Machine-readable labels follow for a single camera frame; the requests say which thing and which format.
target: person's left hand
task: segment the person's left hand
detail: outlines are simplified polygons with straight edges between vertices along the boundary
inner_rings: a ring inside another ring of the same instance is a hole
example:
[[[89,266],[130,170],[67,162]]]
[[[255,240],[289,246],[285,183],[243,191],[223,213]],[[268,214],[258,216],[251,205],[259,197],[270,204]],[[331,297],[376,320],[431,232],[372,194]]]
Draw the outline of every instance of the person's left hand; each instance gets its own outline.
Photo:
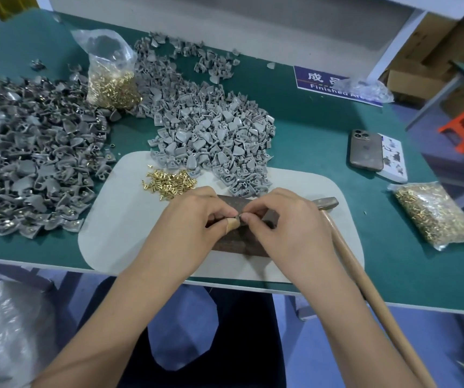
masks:
[[[146,270],[156,279],[179,286],[223,235],[239,227],[238,214],[209,186],[177,196],[160,215],[128,270]]]

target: hammer handle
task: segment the hammer handle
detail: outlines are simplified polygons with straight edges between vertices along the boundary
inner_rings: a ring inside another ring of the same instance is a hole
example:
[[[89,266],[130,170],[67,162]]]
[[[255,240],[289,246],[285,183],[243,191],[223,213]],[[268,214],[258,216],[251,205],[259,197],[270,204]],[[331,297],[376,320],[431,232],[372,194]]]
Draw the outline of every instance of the hammer handle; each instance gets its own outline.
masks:
[[[372,310],[376,314],[393,345],[419,381],[426,388],[436,388],[437,385],[429,374],[428,369],[426,369],[426,366],[422,363],[422,360],[419,358],[408,339],[406,339],[406,336],[401,331],[397,321],[394,319],[392,313],[379,295],[379,292],[372,283],[372,280],[370,280],[369,276],[365,273],[365,270],[345,242],[345,239],[339,232],[338,227],[336,227],[331,216],[325,210],[321,210],[320,212],[323,213],[331,225],[333,244],[339,252],[343,265],[351,278],[358,285],[358,288],[369,305],[372,307]]]

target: white mat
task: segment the white mat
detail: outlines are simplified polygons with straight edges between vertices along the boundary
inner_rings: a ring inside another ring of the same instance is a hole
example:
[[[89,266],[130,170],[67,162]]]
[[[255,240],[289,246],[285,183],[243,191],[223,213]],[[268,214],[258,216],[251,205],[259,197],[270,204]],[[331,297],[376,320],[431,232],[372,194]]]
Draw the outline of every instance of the white mat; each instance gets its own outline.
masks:
[[[79,233],[79,249],[86,263],[107,275],[118,275],[137,256],[144,240],[168,202],[145,191],[142,180],[154,165],[149,151],[130,153],[116,164],[86,217]],[[352,252],[365,266],[363,249],[350,210],[338,186],[330,179],[311,173],[268,168],[272,188],[281,187],[310,199],[335,196],[339,206],[331,211]],[[197,186],[209,185],[218,195],[229,195],[226,187],[210,172],[198,178]],[[176,234],[171,234],[176,241]],[[211,251],[197,277],[289,282],[271,259]]]

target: sign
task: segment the sign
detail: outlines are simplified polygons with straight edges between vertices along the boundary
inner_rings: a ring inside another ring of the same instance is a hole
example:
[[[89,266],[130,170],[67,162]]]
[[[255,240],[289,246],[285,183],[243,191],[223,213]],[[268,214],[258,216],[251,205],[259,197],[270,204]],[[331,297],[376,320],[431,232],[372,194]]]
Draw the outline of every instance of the sign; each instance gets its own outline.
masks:
[[[333,75],[332,73],[315,71],[313,69],[307,69],[302,67],[293,67],[293,69],[295,71],[297,87],[301,88],[302,90],[319,92],[323,95],[330,95],[331,97],[348,99],[350,101],[366,103],[373,106],[383,106],[381,102],[370,101],[368,99],[360,97],[359,95],[337,91],[334,88],[332,88],[333,84],[336,83],[338,80],[346,79],[346,77],[344,76]]]

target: pile of dark gray parts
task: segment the pile of dark gray parts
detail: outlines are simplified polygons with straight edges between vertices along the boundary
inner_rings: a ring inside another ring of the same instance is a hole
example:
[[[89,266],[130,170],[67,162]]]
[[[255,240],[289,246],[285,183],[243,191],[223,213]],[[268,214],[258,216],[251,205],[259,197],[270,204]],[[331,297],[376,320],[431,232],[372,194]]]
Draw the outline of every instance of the pile of dark gray parts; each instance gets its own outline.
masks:
[[[222,85],[184,80],[172,62],[178,55],[199,56],[195,71],[209,72],[217,84],[232,77],[239,60],[179,39],[170,40],[172,55],[158,57],[154,48],[166,38],[151,33],[135,44],[143,100],[127,110],[160,127],[149,141],[158,148],[152,158],[159,168],[186,168],[191,177],[210,170],[235,196],[267,192],[273,117],[241,93],[225,95]],[[93,177],[104,181],[116,162],[105,142],[109,122],[120,113],[89,104],[86,76],[79,66],[71,71],[68,81],[0,78],[0,235],[18,231],[34,238],[58,227],[79,232],[84,221],[79,215],[96,195]]]

